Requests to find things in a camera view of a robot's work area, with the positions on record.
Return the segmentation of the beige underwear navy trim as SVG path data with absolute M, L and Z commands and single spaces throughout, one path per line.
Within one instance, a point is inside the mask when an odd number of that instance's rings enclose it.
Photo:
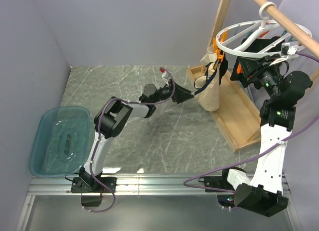
M 206 71 L 194 81 L 194 97 L 206 111 L 214 112 L 219 108 L 220 65 L 210 63 Z

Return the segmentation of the white round clip hanger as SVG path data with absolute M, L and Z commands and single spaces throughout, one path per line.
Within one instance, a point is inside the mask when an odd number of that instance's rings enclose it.
M 266 2 L 258 11 L 259 20 L 233 24 L 217 32 L 212 41 L 215 53 L 219 57 L 227 53 L 255 59 L 274 56 L 276 63 L 297 58 L 297 53 L 306 49 L 305 43 L 293 35 L 291 28 L 267 13 L 269 7 L 277 6 Z

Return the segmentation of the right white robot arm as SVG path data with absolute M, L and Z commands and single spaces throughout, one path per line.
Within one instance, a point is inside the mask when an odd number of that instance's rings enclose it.
M 280 64 L 273 64 L 273 56 L 263 58 L 238 58 L 246 84 L 263 88 L 269 99 L 260 109 L 261 146 L 253 178 L 234 165 L 222 170 L 220 187 L 234 190 L 235 206 L 271 217 L 286 209 L 289 199 L 283 196 L 282 170 L 287 138 L 292 134 L 296 104 L 313 85 L 302 71 L 292 71 L 284 76 Z

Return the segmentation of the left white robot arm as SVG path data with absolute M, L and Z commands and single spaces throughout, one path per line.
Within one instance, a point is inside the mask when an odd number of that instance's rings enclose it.
M 192 92 L 169 79 L 164 87 L 154 84 L 144 86 L 137 102 L 126 102 L 111 97 L 94 118 L 95 138 L 88 160 L 74 177 L 71 193 L 114 193 L 115 177 L 104 177 L 103 166 L 112 141 L 124 129 L 129 118 L 149 118 L 156 105 L 168 100 L 180 104 L 194 98 Z

